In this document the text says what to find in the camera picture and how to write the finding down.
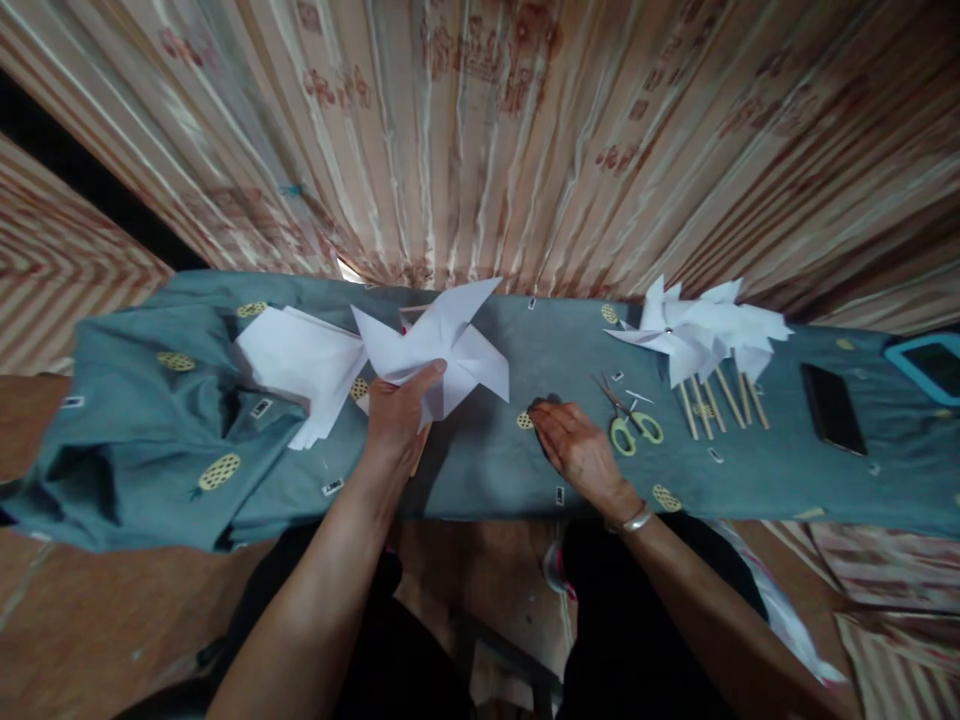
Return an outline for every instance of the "black phone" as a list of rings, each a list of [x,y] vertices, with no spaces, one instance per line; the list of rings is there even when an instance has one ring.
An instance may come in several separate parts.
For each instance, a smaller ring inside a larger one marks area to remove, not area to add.
[[[867,445],[860,433],[846,381],[836,373],[807,363],[800,365],[800,373],[817,437],[854,455],[866,455]]]

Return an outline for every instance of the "stack of white paper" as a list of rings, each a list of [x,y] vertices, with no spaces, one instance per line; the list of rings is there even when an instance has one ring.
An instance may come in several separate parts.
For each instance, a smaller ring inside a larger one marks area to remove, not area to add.
[[[500,280],[461,285],[441,293],[406,335],[353,307],[370,363],[387,382],[403,385],[431,360],[447,361],[442,382],[423,398],[421,427],[453,412],[478,384],[509,402],[510,365],[470,324]]]
[[[741,282],[718,285],[698,300],[680,300],[680,284],[665,290],[661,275],[647,291],[640,327],[606,332],[668,355],[671,387],[694,374],[706,378],[731,354],[737,369],[756,382],[773,357],[770,340],[786,340],[793,331],[780,313],[735,304]]]
[[[292,307],[264,310],[236,345],[256,385],[307,407],[292,450],[308,450],[330,434],[367,362],[359,337]]]

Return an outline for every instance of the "green cloth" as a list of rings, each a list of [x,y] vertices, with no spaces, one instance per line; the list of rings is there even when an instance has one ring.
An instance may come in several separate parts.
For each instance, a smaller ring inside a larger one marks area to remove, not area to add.
[[[22,482],[4,489],[2,507],[24,531],[91,550],[229,549],[315,519],[336,498],[324,488],[346,480],[360,457],[366,415],[348,400],[329,438],[308,451],[286,450],[304,411],[242,387],[232,341],[253,318],[240,309],[257,302],[292,305],[355,332],[351,304],[399,328],[398,308],[435,295],[266,273],[180,273],[142,307],[79,325],[70,395],[82,397],[83,405],[58,413],[37,463]],[[638,438],[634,456],[616,456],[644,497],[652,498],[652,487],[661,484],[703,517],[791,519],[823,508],[824,520],[960,537],[960,427],[940,417],[942,409],[882,358],[890,336],[796,327],[789,342],[775,343],[762,377],[771,430],[739,429],[714,384],[728,431],[713,442],[695,442],[669,388],[665,358],[603,333],[612,327],[603,305],[539,299],[530,309],[529,298],[503,295],[484,304],[474,324],[510,362],[511,401],[478,387],[434,424],[401,500],[403,517],[589,512],[547,464],[535,433],[517,419],[535,397],[557,393],[606,428],[613,409],[591,374],[621,371],[614,390],[625,401],[627,389],[654,400],[637,409],[656,418],[665,435],[660,445]],[[638,307],[610,305],[636,324]],[[841,349],[841,338],[856,349]],[[165,365],[160,353],[180,353],[194,365],[171,369],[184,364],[167,359]],[[847,380],[868,457],[815,437],[801,362]],[[733,381],[731,367],[726,373]],[[371,368],[362,375],[371,378]],[[265,397],[272,404],[253,417]],[[230,455],[240,460],[236,471],[203,489],[205,471]]]

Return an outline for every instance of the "hand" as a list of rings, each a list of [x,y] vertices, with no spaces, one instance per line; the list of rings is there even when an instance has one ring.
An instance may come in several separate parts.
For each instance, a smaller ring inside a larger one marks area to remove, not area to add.
[[[643,511],[643,500],[620,474],[606,433],[579,405],[540,402],[530,419],[550,464],[607,520],[622,524]]]
[[[423,445],[420,402],[440,382],[446,360],[434,360],[402,387],[377,378],[370,385],[370,425],[364,457],[391,476],[410,477]]]

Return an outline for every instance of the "yellow scissors handle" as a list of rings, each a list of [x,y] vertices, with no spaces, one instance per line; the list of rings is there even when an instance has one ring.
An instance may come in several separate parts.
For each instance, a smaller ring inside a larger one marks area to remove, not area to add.
[[[654,445],[659,445],[663,442],[663,430],[660,429],[660,423],[652,417],[644,415],[643,413],[631,413],[630,419],[633,421],[633,424],[637,426],[640,434]]]
[[[626,447],[621,444],[619,438],[623,438],[624,442],[626,443]],[[630,426],[627,425],[626,420],[621,418],[619,415],[613,419],[612,423],[610,423],[610,442],[612,442],[613,446],[620,451],[621,455],[626,455],[629,457],[637,452],[637,441],[630,433]]]

